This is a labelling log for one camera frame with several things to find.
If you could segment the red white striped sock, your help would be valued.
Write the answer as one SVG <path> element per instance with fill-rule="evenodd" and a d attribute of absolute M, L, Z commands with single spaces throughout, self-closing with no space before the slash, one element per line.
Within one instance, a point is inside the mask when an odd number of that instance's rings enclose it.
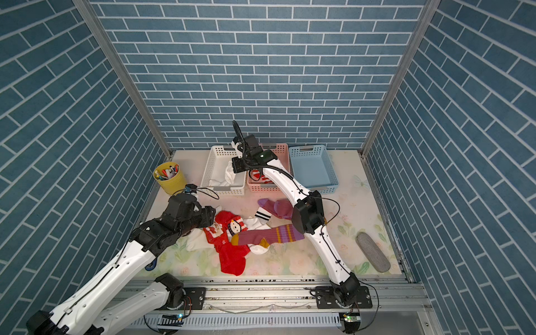
<path fill-rule="evenodd" d="M 248 173 L 248 181 L 252 184 L 272 184 L 272 181 L 264 175 L 261 175 L 259 170 L 251 170 Z"/>

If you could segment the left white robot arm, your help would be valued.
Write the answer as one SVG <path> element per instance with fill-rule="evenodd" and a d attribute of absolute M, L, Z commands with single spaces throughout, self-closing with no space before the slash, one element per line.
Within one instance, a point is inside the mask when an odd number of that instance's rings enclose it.
<path fill-rule="evenodd" d="M 110 307 L 111 300 L 146 266 L 181 237 L 214 222 L 215 208 L 202 206 L 198 193 L 219 195 L 194 184 L 172 194 L 162 215 L 136 227 L 121 251 L 92 279 L 52 311 L 38 311 L 26 323 L 30 334 L 117 334 L 159 308 L 181 311 L 189 299 L 184 284 L 169 273 L 140 293 Z"/>

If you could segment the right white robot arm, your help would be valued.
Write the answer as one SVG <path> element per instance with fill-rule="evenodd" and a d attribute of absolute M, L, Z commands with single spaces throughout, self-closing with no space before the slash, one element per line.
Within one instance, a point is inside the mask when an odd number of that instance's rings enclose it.
<path fill-rule="evenodd" d="M 345 264 L 327 232 L 324 198 L 318 191 L 301 185 L 272 150 L 259 145 L 255 135 L 244 136 L 236 121 L 233 121 L 233 128 L 236 136 L 232 146 L 238 154 L 233 159 L 234 172 L 257 170 L 283 192 L 293 206 L 293 226 L 313 244 L 327 269 L 336 301 L 344 308 L 357 304 L 361 282 Z"/>

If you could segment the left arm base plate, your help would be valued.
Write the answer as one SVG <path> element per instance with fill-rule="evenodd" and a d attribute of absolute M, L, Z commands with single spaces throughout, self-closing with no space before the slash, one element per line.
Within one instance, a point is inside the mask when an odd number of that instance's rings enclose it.
<path fill-rule="evenodd" d="M 204 287 L 183 288 L 174 290 L 165 299 L 164 305 L 157 311 L 200 311 L 205 303 L 207 289 Z"/>

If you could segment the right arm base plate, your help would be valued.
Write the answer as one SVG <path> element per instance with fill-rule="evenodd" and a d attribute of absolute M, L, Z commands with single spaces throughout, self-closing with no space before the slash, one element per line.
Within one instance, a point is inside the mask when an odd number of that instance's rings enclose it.
<path fill-rule="evenodd" d="M 358 287 L 356 291 L 343 294 L 339 289 L 332 286 L 317 286 L 309 291 L 310 296 L 315 300 L 318 309 L 335 308 L 364 308 L 373 307 L 369 289 L 364 286 Z"/>

